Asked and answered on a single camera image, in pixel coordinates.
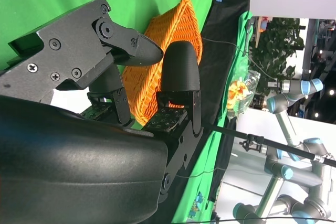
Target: green leaves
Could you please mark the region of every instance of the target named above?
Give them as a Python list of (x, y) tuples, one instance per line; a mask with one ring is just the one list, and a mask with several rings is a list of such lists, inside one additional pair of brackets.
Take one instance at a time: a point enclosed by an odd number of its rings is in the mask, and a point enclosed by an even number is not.
[[(255, 41), (251, 42), (251, 56), (253, 60), (262, 67), (268, 75), (278, 80), (292, 79), (295, 75), (295, 66), (286, 69), (288, 57), (296, 54), (293, 48), (303, 48), (303, 39), (299, 33), (300, 19), (274, 18), (268, 23), (266, 31), (261, 33), (258, 48), (255, 48)], [(251, 63), (253, 70), (260, 70)], [(270, 78), (261, 73), (258, 93), (269, 94), (267, 82)]]

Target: bolt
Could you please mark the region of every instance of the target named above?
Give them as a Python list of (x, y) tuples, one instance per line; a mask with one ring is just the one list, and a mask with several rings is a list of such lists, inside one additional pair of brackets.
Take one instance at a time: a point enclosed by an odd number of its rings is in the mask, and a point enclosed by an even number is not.
[(59, 81), (59, 79), (61, 78), (61, 76), (59, 75), (59, 73), (57, 73), (57, 72), (53, 72), (53, 73), (51, 73), (50, 78), (51, 78), (53, 81)]
[(136, 43), (137, 43), (136, 39), (131, 39), (131, 45), (132, 45), (132, 47), (135, 47)]
[(51, 39), (49, 41), (49, 46), (51, 47), (52, 50), (58, 50), (61, 48), (61, 42), (59, 42), (58, 39)]
[(31, 73), (36, 73), (37, 70), (38, 70), (38, 67), (35, 63), (30, 63), (30, 64), (28, 64), (27, 69)]
[(102, 4), (102, 5), (100, 6), (100, 10), (101, 10), (101, 12), (102, 12), (103, 14), (106, 14), (106, 13), (109, 12), (109, 8), (108, 8), (107, 5), (105, 5), (105, 4)]
[(169, 173), (167, 173), (163, 179), (163, 189), (169, 189), (170, 185), (171, 185), (171, 176)]
[(113, 34), (113, 27), (111, 24), (107, 23), (107, 22), (103, 22), (100, 25), (100, 33), (102, 34), (102, 36), (104, 36), (105, 38), (111, 38), (112, 34)]
[(79, 69), (79, 68), (74, 68), (72, 71), (71, 71), (71, 74), (74, 78), (78, 79), (82, 76), (82, 71)]

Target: orange wicker basket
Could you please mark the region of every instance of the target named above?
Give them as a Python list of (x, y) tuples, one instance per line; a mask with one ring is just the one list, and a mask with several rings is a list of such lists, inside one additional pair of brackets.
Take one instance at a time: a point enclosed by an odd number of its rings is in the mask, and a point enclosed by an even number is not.
[[(201, 61), (202, 39), (191, 0), (181, 0), (173, 9), (151, 20), (145, 35), (163, 51), (174, 41), (190, 41)], [(157, 111), (156, 92), (160, 90), (162, 61), (147, 67), (125, 67), (122, 80), (135, 119), (145, 125)]]

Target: black rod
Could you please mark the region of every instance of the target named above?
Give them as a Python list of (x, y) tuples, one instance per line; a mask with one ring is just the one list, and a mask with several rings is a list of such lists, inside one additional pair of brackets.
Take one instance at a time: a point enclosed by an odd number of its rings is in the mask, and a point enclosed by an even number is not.
[[(223, 133), (223, 134), (228, 134), (228, 135), (231, 135), (231, 136), (235, 136), (235, 137), (238, 137), (238, 138), (249, 140), (248, 134), (245, 134), (243, 132), (234, 131), (234, 130), (230, 130), (230, 129), (227, 129), (227, 128), (218, 127), (218, 126), (214, 126), (214, 125), (210, 125), (210, 124), (203, 125), (203, 127), (208, 128), (212, 131), (217, 131), (217, 132), (220, 132), (220, 133)], [(269, 139), (266, 139), (266, 138), (264, 138), (263, 141), (260, 144), (265, 144), (267, 146), (270, 146), (270, 147), (273, 147), (273, 148), (276, 148), (276, 149), (279, 149), (279, 150), (283, 150), (285, 152), (289, 152), (289, 153), (292, 153), (292, 154), (295, 154), (295, 155), (298, 155), (298, 156), (301, 156), (301, 157), (304, 157), (304, 158), (307, 158), (307, 159), (310, 159), (310, 160), (315, 159), (315, 155), (312, 154), (312, 153), (305, 152), (303, 150), (297, 149), (295, 147), (292, 147), (292, 146), (289, 146), (289, 145), (286, 145), (286, 144), (280, 144), (278, 142), (275, 142), (275, 141), (272, 141), (272, 140), (269, 140)], [(336, 167), (336, 161), (332, 160), (332, 159), (329, 159), (329, 158), (324, 158), (323, 163), (326, 164), (326, 165), (332, 166), (332, 167)]]

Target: wire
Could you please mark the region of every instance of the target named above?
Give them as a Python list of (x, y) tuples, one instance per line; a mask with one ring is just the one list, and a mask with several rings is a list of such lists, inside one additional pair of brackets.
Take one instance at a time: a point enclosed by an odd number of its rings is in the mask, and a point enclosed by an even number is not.
[[(231, 42), (228, 42), (228, 41), (218, 41), (218, 40), (212, 40), (212, 39), (207, 39), (207, 38), (204, 38), (204, 37), (202, 37), (202, 39), (204, 39), (204, 40), (207, 40), (207, 41), (210, 41), (210, 42), (215, 42), (215, 43), (224, 43), (224, 44), (230, 44), (230, 45), (233, 45), (233, 46), (235, 46), (240, 52), (242, 52), (243, 54), (246, 54), (247, 52), (244, 52), (244, 51), (242, 51), (236, 44), (234, 44), (234, 43), (231, 43)], [(269, 78), (271, 78), (271, 79), (273, 79), (273, 80), (276, 80), (277, 81), (277, 79), (276, 78), (274, 78), (274, 77), (272, 77), (272, 76), (270, 76), (270, 75), (268, 75), (267, 73), (265, 73), (264, 71), (263, 71), (263, 69), (258, 65), (258, 64), (256, 64), (255, 62), (254, 62), (254, 60), (252, 60), (252, 57), (249, 55), (249, 54), (247, 54), (247, 57), (248, 57), (248, 59), (264, 74), (264, 75), (266, 75), (267, 77), (269, 77)]]
[(197, 174), (197, 175), (194, 175), (194, 176), (180, 176), (180, 175), (176, 175), (176, 177), (180, 177), (180, 178), (197, 178), (197, 177), (200, 177), (201, 175), (203, 175), (204, 173), (212, 173), (216, 170), (223, 170), (223, 171), (226, 171), (226, 170), (229, 170), (229, 171), (235, 171), (235, 172), (243, 172), (243, 173), (248, 173), (248, 174), (251, 174), (251, 175), (259, 175), (259, 176), (267, 176), (269, 177), (268, 174), (262, 174), (262, 173), (250, 173), (250, 172), (247, 172), (245, 170), (239, 170), (239, 169), (223, 169), (223, 168), (219, 168), (219, 167), (216, 167), (215, 169), (213, 170), (210, 170), (208, 172), (204, 171), (200, 174)]
[(227, 219), (227, 220), (206, 220), (206, 221), (191, 221), (191, 222), (175, 222), (174, 224), (192, 224), (192, 223), (219, 223), (219, 222), (229, 222), (229, 221), (239, 221), (239, 220), (269, 220), (269, 219), (298, 219), (298, 220), (323, 220), (331, 223), (335, 223), (334, 220), (325, 220), (319, 218), (304, 218), (304, 217), (260, 217), (260, 218), (246, 218), (246, 219)]

